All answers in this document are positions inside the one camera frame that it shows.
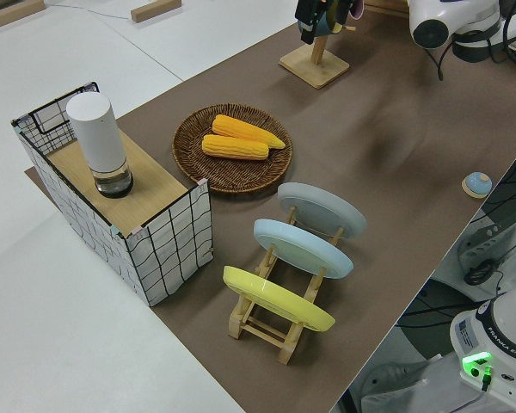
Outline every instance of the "glass base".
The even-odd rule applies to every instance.
[[[115,172],[107,174],[92,172],[95,187],[106,198],[122,198],[132,190],[134,180],[132,172],[126,163]]]

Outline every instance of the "black grid pattern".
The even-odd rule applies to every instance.
[[[212,259],[208,182],[200,182],[124,238],[46,157],[75,138],[65,114],[69,99],[97,90],[89,83],[13,120],[12,126],[72,229],[141,299],[155,305]]]
[[[183,195],[126,243],[150,304],[174,293],[212,259],[208,185]]]

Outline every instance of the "woven basket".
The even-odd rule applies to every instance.
[[[271,149],[264,161],[210,157],[201,149],[203,137],[212,133],[217,114],[225,114],[266,129],[285,142],[285,149]],[[198,182],[207,178],[210,189],[226,194],[251,193],[277,182],[292,159],[292,141],[285,128],[270,114],[250,106],[225,103],[203,108],[185,119],[175,132],[174,159],[180,169]]]

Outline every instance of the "wooden plate stand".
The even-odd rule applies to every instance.
[[[286,220],[287,224],[295,225],[296,207],[292,207]],[[337,245],[344,229],[340,228],[336,234],[330,239],[332,245]],[[267,280],[271,274],[277,256],[273,254],[273,246],[266,251],[266,255],[262,258],[260,265],[256,268],[255,274]],[[319,287],[323,282],[326,269],[323,269],[318,275],[312,275],[310,284],[304,294],[304,298],[313,303],[316,299]],[[263,323],[252,316],[255,308],[255,302],[239,296],[239,300],[230,315],[229,335],[239,339],[243,330],[260,337],[261,339],[272,343],[279,348],[277,360],[283,364],[288,364],[294,352],[304,325],[302,323],[292,323],[289,331],[285,334],[269,324]]]

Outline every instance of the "corn cob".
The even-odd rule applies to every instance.
[[[263,142],[268,147],[274,149],[283,149],[285,147],[285,143],[273,133],[224,114],[216,115],[212,123],[212,130],[218,135]]]
[[[211,157],[262,161],[269,154],[269,148],[262,142],[231,136],[205,135],[201,147]]]

